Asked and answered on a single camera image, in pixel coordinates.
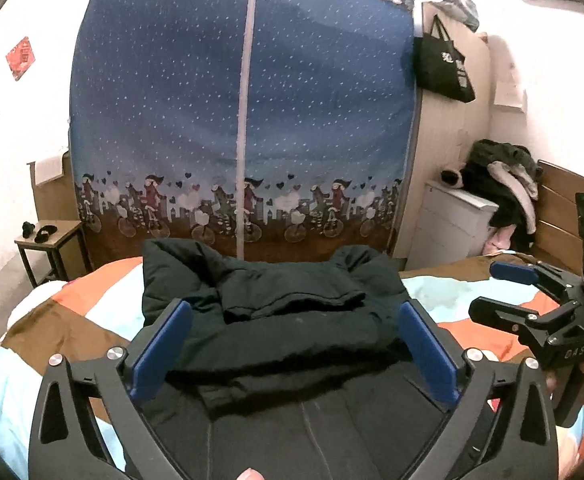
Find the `black tote bag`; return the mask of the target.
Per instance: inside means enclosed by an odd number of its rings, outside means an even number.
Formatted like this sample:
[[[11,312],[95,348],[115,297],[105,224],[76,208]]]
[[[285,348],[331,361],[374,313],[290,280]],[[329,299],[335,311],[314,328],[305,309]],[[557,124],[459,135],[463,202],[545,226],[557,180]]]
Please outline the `black tote bag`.
[[[465,60],[437,15],[431,30],[414,38],[412,67],[415,81],[422,90],[461,103],[474,101],[475,92]]]

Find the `blue fabric wardrobe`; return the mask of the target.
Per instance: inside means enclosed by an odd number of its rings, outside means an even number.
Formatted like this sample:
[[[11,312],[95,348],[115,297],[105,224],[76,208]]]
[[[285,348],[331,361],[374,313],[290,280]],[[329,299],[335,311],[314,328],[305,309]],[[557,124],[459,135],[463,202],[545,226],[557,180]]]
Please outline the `blue fabric wardrobe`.
[[[385,250],[415,111],[411,0],[89,0],[69,147],[94,261]]]

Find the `tall wooden wardrobe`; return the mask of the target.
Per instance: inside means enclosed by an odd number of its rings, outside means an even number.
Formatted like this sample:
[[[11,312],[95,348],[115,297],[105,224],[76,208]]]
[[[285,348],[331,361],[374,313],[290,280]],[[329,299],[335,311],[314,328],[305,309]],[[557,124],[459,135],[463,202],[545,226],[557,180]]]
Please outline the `tall wooden wardrobe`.
[[[426,182],[436,179],[442,167],[465,159],[473,142],[487,136],[490,123],[490,49],[470,28],[426,0],[414,3],[414,35],[420,37],[428,32],[435,16],[441,19],[455,47],[466,57],[464,65],[475,100],[463,104],[427,90],[417,91],[408,164],[388,246],[389,254],[398,259],[409,255]]]

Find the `pile of clothes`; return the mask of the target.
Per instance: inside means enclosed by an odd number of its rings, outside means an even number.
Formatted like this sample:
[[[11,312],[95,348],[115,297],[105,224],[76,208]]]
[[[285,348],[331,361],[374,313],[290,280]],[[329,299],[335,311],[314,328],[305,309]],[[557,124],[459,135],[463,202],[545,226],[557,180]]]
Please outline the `pile of clothes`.
[[[441,170],[441,182],[497,205],[485,254],[500,249],[529,252],[536,236],[541,175],[542,168],[525,146],[481,139],[473,143],[464,162]]]

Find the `small wooden side table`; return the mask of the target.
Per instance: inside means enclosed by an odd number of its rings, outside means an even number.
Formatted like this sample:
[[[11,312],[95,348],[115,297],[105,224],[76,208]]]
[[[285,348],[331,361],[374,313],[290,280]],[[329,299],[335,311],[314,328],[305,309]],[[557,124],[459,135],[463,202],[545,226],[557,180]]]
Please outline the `small wooden side table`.
[[[36,226],[44,226],[45,224],[53,224],[53,226],[58,227],[57,232],[45,243],[37,244],[33,240],[24,240],[22,236],[14,239],[14,244],[30,285],[36,288],[53,280],[69,282],[62,250],[72,240],[75,240],[78,245],[83,270],[86,273],[92,272],[93,266],[88,249],[86,249],[86,235],[84,235],[82,222],[80,220],[43,220],[37,223]],[[34,275],[34,269],[28,259],[28,252],[43,252],[48,259],[50,270],[40,280]]]

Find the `white drawer cabinet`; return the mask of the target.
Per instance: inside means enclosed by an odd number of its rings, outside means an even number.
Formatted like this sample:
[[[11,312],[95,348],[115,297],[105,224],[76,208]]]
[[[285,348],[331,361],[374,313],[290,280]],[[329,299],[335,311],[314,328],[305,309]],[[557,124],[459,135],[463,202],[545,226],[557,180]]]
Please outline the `white drawer cabinet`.
[[[432,268],[478,256],[498,205],[436,181],[425,185],[406,271]]]

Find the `wooden headboard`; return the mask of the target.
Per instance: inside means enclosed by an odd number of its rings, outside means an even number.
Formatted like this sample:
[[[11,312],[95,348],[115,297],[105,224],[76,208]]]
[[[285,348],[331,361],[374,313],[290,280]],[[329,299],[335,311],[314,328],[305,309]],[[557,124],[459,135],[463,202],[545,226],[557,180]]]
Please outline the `wooden headboard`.
[[[532,255],[580,274],[583,246],[578,236],[575,195],[584,192],[584,177],[542,159],[538,166],[542,174],[538,181],[537,228]]]

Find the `colourful patchwork bed cover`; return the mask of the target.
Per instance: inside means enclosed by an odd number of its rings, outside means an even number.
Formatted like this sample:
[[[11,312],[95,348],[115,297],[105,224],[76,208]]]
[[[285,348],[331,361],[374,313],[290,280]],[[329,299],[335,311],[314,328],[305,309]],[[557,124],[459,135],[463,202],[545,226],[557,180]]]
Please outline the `colourful patchwork bed cover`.
[[[512,335],[470,320],[471,300],[485,296],[520,304],[540,314],[557,303],[531,285],[496,280],[490,258],[472,257],[435,268],[403,272],[409,294],[464,348],[493,361],[523,352]],[[28,444],[46,361],[54,353],[93,359],[139,332],[143,266],[140,258],[109,263],[84,278],[41,285],[14,307],[0,338],[0,457],[19,479],[28,476]]]

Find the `black items on table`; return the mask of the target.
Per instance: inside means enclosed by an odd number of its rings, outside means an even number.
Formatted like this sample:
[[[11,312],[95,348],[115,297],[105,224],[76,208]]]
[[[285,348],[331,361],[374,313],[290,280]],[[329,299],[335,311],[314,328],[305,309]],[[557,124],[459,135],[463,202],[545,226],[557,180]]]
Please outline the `black items on table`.
[[[33,223],[25,221],[22,224],[22,238],[24,240],[33,240],[37,244],[45,243],[58,230],[53,224],[44,226],[35,226]]]

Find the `dark green padded coat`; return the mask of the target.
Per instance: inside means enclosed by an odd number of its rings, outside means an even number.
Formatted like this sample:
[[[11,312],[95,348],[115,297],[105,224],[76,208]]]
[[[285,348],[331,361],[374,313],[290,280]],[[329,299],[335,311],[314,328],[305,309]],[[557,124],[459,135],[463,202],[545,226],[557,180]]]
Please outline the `dark green padded coat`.
[[[143,247],[144,321],[185,300],[192,330],[142,411],[194,479],[397,479],[446,419],[406,344],[408,292],[367,246],[247,262],[179,238]]]

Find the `red paper wall decoration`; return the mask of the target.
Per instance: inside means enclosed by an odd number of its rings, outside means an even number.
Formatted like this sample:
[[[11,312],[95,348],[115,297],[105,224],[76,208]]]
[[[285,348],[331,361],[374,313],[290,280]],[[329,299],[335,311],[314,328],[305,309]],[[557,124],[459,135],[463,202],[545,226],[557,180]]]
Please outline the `red paper wall decoration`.
[[[14,81],[19,81],[22,75],[34,64],[36,57],[28,37],[22,38],[16,46],[7,53],[6,62]]]

